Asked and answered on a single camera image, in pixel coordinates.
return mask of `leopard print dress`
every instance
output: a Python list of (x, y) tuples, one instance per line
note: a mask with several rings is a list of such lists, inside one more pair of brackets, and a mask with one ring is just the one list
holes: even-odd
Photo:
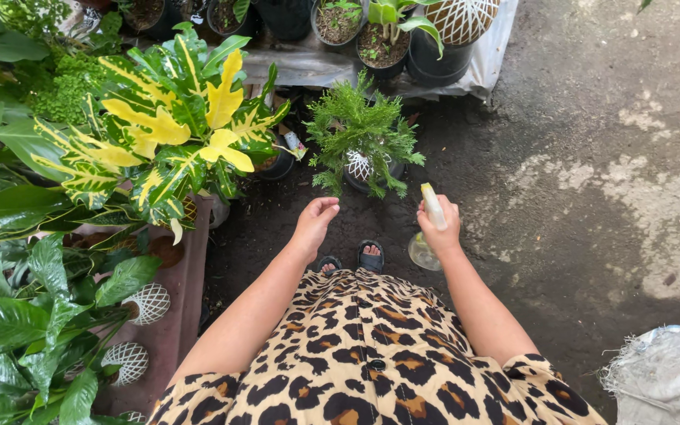
[(149, 425), (604, 423), (542, 356), (475, 357), (430, 290), (364, 269), (308, 272), (242, 373), (190, 375)]

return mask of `small seedling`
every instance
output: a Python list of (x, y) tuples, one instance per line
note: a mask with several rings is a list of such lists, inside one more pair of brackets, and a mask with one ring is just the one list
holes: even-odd
[(363, 51), (361, 51), (361, 57), (364, 59), (376, 59), (377, 51), (372, 48), (365, 48)]

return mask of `person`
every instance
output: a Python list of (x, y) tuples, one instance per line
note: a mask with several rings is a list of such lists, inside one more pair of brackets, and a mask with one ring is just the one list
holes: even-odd
[(337, 198), (312, 200), (295, 234), (206, 330), (156, 402), (150, 425), (604, 423), (562, 381), (479, 278), (447, 230), (419, 224), (455, 305), (382, 275), (384, 248), (359, 246), (356, 270), (316, 259)]

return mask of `soil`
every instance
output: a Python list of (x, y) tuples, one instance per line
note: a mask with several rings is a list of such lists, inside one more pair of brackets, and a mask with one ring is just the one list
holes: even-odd
[(138, 31), (147, 30), (156, 24), (164, 11), (164, 0), (144, 0), (133, 2), (126, 19)]
[[(390, 54), (384, 46), (389, 46), (390, 41), (383, 38), (383, 26), (380, 24), (365, 24), (358, 35), (358, 53), (365, 64), (374, 68), (386, 68), (394, 65), (401, 60), (408, 52), (408, 44), (411, 35), (401, 31), (394, 46), (390, 47)], [(376, 59), (372, 59), (368, 54), (362, 54), (368, 50), (377, 52)]]
[(229, 34), (237, 30), (241, 23), (235, 18), (233, 12), (235, 0), (223, 0), (216, 7), (212, 8), (212, 23), (217, 27), (217, 31), (222, 34)]
[(264, 171), (265, 169), (268, 169), (269, 167), (272, 166), (272, 164), (274, 164), (274, 161), (277, 161), (277, 157), (278, 157), (278, 156), (279, 156), (279, 155), (275, 155), (275, 156), (273, 156), (273, 157), (271, 157), (271, 158), (267, 158), (266, 161), (263, 161), (263, 162), (260, 163), (259, 165), (254, 165), (254, 166), (253, 166), (254, 171), (255, 171), (255, 172), (259, 172), (259, 171)]
[(353, 38), (361, 24), (361, 15), (354, 22), (351, 18), (344, 17), (345, 13), (342, 7), (320, 8), (316, 11), (316, 29), (322, 40), (329, 44), (342, 44)]

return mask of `concrete ground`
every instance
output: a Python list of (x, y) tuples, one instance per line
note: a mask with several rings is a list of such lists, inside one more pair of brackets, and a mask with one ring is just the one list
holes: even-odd
[[(377, 237), (387, 272), (433, 286), (412, 266), (418, 185), (461, 205), (462, 244), (564, 378), (603, 417), (616, 404), (595, 371), (628, 335), (680, 323), (680, 2), (535, 0), (518, 6), (493, 98), (448, 98), (421, 112), (411, 191), (368, 200), (347, 189), (320, 254), (353, 263)], [(237, 296), (321, 194), (299, 168), (254, 183), (213, 232), (211, 304)]]

